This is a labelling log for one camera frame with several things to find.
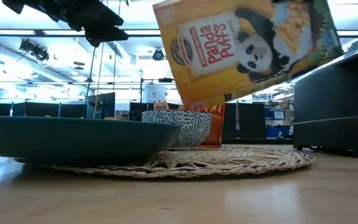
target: wooden table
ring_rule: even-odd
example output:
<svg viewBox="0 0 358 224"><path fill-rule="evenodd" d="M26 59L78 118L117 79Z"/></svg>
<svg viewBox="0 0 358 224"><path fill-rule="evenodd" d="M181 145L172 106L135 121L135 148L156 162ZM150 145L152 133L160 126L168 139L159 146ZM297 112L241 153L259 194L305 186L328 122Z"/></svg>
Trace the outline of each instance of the wooden table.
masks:
<svg viewBox="0 0 358 224"><path fill-rule="evenodd" d="M358 223L358 159L308 153L317 157L310 169L170 181L47 172L0 158L0 224Z"/></svg>

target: round woven mat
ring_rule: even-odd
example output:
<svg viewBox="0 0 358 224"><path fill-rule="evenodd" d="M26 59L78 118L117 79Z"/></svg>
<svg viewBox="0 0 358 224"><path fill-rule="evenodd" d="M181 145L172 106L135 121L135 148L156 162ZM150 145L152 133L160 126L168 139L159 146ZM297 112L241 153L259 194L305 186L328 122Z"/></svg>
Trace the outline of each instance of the round woven mat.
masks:
<svg viewBox="0 0 358 224"><path fill-rule="evenodd" d="M121 177L191 178L204 175L263 174L312 165L315 157L295 151L259 149L245 146L222 146L220 149L198 148L191 151L162 151L140 166L42 167L85 174Z"/></svg>

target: panda puffs box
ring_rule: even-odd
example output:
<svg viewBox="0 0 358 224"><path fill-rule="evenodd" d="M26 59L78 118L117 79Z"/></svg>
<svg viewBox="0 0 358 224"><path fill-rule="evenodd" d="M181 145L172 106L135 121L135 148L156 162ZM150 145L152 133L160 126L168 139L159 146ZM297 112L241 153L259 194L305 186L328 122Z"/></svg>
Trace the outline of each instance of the panda puffs box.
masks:
<svg viewBox="0 0 358 224"><path fill-rule="evenodd" d="M326 0L167 0L154 12L179 94L193 110L342 54Z"/></svg>

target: cable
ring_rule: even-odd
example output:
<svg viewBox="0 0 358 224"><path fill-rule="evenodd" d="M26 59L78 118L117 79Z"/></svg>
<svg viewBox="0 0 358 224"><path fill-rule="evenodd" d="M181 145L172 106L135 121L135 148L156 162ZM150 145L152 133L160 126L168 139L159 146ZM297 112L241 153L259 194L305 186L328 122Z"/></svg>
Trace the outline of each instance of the cable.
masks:
<svg viewBox="0 0 358 224"><path fill-rule="evenodd" d="M119 5L118 5L118 16L120 15L121 13L121 0L119 0ZM116 62L117 62L117 41L116 41L116 46L115 46L115 49L114 49L114 74L113 74L113 77L112 77L112 92L114 92L115 90L115 82L116 82Z"/></svg>
<svg viewBox="0 0 358 224"><path fill-rule="evenodd" d="M100 76L102 71L102 63L103 63L103 50L104 50L104 42L102 43L102 56L100 57L100 66L99 66L99 78L98 78L98 87L96 92L96 99L94 104L94 110L93 110L93 119L96 116L96 109L98 108L98 98L99 98L99 83L100 83Z"/></svg>
<svg viewBox="0 0 358 224"><path fill-rule="evenodd" d="M78 37L75 39L75 51L78 51Z"/></svg>
<svg viewBox="0 0 358 224"><path fill-rule="evenodd" d="M47 68L47 67L50 66L50 64L48 64L48 65L43 65L43 64L40 62L40 60L38 60L38 59L37 59L37 63L38 63L39 65L41 65L42 67L44 67L44 68Z"/></svg>
<svg viewBox="0 0 358 224"><path fill-rule="evenodd" d="M107 7L109 7L109 0L107 0L106 5L107 5ZM97 87L96 99L95 99L94 110L93 110L93 119L94 119L94 117L96 116L96 109L98 108L99 83L100 83L100 74L101 74L101 71L102 71L103 51L104 51L104 42L102 43L102 56L100 57L98 87Z"/></svg>
<svg viewBox="0 0 358 224"><path fill-rule="evenodd" d="M92 63L91 63L91 71L89 73L89 79L88 79L88 88L86 89L86 95L85 95L85 108L84 108L84 118L86 118L86 105L88 101L88 94L90 92L90 86L91 86L91 80L92 80L92 69L93 69L93 60L94 60L94 53L96 52L96 47L93 48L93 56L92 56Z"/></svg>
<svg viewBox="0 0 358 224"><path fill-rule="evenodd" d="M26 52L24 55L22 55L19 59L17 59L16 62L20 61L26 54L28 54L29 52Z"/></svg>
<svg viewBox="0 0 358 224"><path fill-rule="evenodd" d="M147 86L143 88L142 91L144 92L150 85L154 85L153 80L149 84L147 84Z"/></svg>

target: blue and white bowl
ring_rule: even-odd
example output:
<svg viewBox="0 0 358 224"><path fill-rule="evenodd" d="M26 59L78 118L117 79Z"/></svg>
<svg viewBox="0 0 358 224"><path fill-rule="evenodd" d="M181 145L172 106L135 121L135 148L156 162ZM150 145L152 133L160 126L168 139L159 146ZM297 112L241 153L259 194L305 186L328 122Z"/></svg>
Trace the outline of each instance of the blue and white bowl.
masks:
<svg viewBox="0 0 358 224"><path fill-rule="evenodd" d="M188 110L150 110L142 113L142 121L181 126L179 137L168 149L189 150L199 146L209 135L212 114Z"/></svg>

